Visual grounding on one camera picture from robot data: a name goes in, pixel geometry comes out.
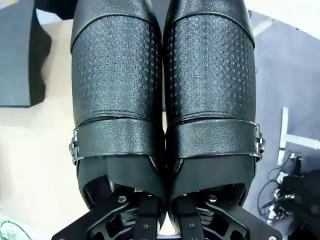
robotic arm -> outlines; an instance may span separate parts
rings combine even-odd
[[[163,40],[148,0],[79,0],[70,151],[90,211],[52,240],[155,240],[167,212],[183,240],[281,240],[241,208],[265,147],[254,44],[243,0],[171,0]]]

textured leather panel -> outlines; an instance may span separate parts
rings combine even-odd
[[[175,159],[257,154],[257,126],[236,119],[206,119],[172,127],[166,134]]]
[[[79,0],[73,21],[71,51],[75,40],[89,24],[112,15],[143,19],[154,24],[157,30],[159,28],[149,0]]]
[[[167,15],[167,24],[182,18],[212,14],[224,16],[243,28],[253,44],[250,18],[244,0],[172,0]]]
[[[96,117],[128,117],[162,126],[161,34],[128,16],[101,18],[72,51],[75,125]]]
[[[195,15],[167,26],[166,31],[169,126],[196,118],[254,122],[254,46],[243,28],[222,16]]]
[[[95,121],[77,131],[79,157],[161,155],[164,132],[152,122],[133,118]]]

metal buckle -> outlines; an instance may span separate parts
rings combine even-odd
[[[79,146],[77,146],[77,141],[78,141],[78,129],[75,128],[73,130],[73,138],[71,140],[71,143],[69,144],[69,151],[71,153],[72,157],[72,163],[76,165],[77,161],[83,159],[83,157],[79,156]]]
[[[253,125],[255,125],[255,135],[256,135],[256,144],[255,144],[255,154],[250,154],[250,156],[256,157],[257,162],[259,162],[262,159],[262,153],[265,151],[266,148],[266,140],[264,139],[262,133],[260,132],[260,125],[251,122]]]

bolt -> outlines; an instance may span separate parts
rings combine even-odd
[[[217,201],[217,197],[215,195],[211,195],[211,196],[209,196],[209,201],[211,203],[215,203]]]
[[[118,198],[118,202],[121,203],[121,204],[125,203],[126,201],[127,201],[127,198],[125,196],[120,196]]]

dark gray object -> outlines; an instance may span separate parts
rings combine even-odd
[[[51,38],[40,26],[34,0],[0,10],[0,106],[31,107],[45,99],[42,65]]]

